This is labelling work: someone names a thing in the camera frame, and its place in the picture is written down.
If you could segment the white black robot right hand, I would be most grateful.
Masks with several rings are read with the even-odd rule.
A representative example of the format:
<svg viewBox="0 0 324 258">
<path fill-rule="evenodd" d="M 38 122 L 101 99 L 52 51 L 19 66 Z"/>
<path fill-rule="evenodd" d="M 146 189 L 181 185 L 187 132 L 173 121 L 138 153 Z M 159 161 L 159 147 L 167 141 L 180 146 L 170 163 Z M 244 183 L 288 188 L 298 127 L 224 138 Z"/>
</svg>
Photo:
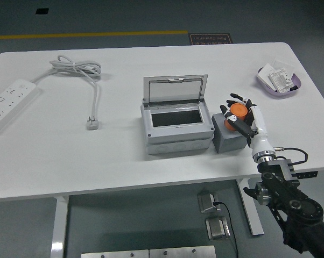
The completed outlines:
<svg viewBox="0 0 324 258">
<path fill-rule="evenodd" d="M 247 139 L 252 149 L 252 158 L 256 163 L 271 161 L 276 158 L 276 151 L 268 141 L 267 129 L 260 108 L 251 99 L 231 93 L 232 100 L 227 105 L 220 105 L 225 121 Z M 246 108 L 244 118 L 234 112 L 234 105 Z"/>
</svg>

